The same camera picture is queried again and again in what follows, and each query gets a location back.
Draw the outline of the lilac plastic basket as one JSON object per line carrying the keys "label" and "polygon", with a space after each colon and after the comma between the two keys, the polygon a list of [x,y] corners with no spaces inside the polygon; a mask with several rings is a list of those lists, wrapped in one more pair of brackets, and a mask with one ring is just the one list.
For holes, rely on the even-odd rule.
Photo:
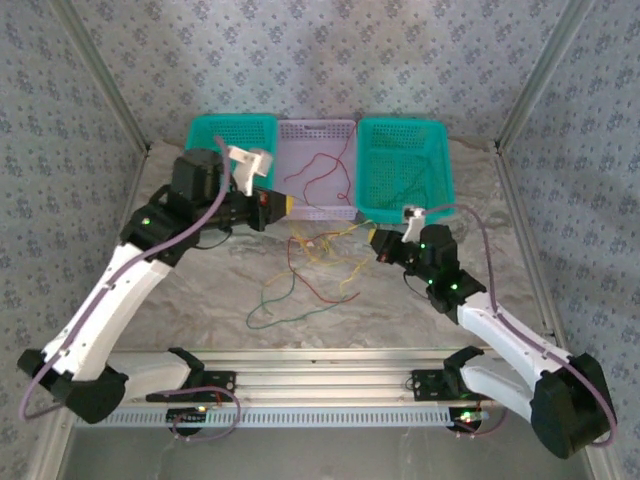
{"label": "lilac plastic basket", "polygon": [[356,154],[354,120],[280,121],[274,189],[295,199],[287,218],[354,220]]}

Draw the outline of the marble pattern table sheet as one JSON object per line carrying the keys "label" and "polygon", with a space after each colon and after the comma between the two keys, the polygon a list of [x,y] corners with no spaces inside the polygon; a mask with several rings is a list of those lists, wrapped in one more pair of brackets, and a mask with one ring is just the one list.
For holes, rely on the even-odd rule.
{"label": "marble pattern table sheet", "polygon": [[[546,335],[488,142],[449,142],[457,200],[447,219],[461,265]],[[290,222],[204,233],[146,298],[120,350],[453,348],[477,338],[438,314],[422,283],[378,263],[362,222]],[[307,242],[313,242],[310,249]]]}

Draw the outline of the teal plastic basket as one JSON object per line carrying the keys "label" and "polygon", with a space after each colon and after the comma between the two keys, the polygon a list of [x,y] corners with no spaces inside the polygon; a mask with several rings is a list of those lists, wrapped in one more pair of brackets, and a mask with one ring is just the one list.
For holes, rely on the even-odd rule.
{"label": "teal plastic basket", "polygon": [[[266,150],[273,156],[271,169],[266,178],[254,178],[255,194],[259,189],[271,190],[274,184],[274,169],[277,153],[277,119],[267,114],[211,114],[196,117],[190,126],[184,151],[206,150],[220,153],[215,142],[220,137],[227,147],[237,146],[250,151]],[[231,161],[233,173],[235,163]],[[231,185],[236,189],[231,173]]]}
{"label": "teal plastic basket", "polygon": [[365,117],[357,126],[355,205],[377,224],[401,224],[405,206],[426,210],[455,202],[444,124]]}

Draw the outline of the black controller board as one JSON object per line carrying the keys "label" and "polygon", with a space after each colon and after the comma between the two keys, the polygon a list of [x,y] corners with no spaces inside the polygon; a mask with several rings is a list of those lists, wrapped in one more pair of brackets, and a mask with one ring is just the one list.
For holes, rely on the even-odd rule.
{"label": "black controller board", "polygon": [[168,425],[201,424],[207,417],[207,410],[201,407],[170,408],[165,414]]}
{"label": "black controller board", "polygon": [[449,430],[458,433],[475,434],[485,420],[489,419],[489,413],[482,409],[450,407],[449,417],[452,425]]}

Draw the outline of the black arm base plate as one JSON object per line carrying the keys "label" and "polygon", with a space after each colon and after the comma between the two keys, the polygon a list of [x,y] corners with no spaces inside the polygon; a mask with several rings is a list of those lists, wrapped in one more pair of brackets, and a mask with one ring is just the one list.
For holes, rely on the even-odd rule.
{"label": "black arm base plate", "polygon": [[234,393],[236,388],[236,373],[234,371],[209,371],[203,370],[196,373],[191,373],[185,383],[178,389],[179,394],[164,396],[159,393],[149,394],[145,397],[147,402],[159,403],[159,402],[231,402],[231,399],[221,394],[220,392],[206,391],[198,393],[187,393],[189,388],[198,388],[206,386],[215,386],[224,388]]}
{"label": "black arm base plate", "polygon": [[444,369],[419,369],[411,372],[415,401],[483,401],[488,397],[469,390],[453,373]]}

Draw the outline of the aluminium frame post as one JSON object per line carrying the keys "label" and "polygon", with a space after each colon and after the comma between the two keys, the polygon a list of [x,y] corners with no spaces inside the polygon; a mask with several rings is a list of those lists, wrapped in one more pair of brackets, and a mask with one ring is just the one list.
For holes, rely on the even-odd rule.
{"label": "aluminium frame post", "polygon": [[596,0],[567,0],[564,10],[551,30],[540,56],[495,139],[498,153],[508,151],[515,144],[595,3]]}
{"label": "aluminium frame post", "polygon": [[146,153],[148,144],[142,130],[75,6],[71,0],[47,0],[47,2],[91,74],[125,136],[137,150]]}

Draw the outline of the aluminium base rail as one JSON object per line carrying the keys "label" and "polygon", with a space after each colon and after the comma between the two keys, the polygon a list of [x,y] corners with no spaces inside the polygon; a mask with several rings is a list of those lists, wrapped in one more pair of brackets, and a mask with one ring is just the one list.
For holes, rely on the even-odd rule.
{"label": "aluminium base rail", "polygon": [[234,371],[236,388],[206,386],[187,393],[220,392],[232,404],[249,407],[391,407],[414,401],[408,378],[413,370],[443,369],[450,350],[429,349],[281,349],[189,352],[128,351],[111,355],[93,380],[71,379],[69,371],[50,370],[44,387],[64,402],[73,386],[80,402],[102,404],[99,418],[120,404],[147,403],[145,397],[170,396],[191,373]]}

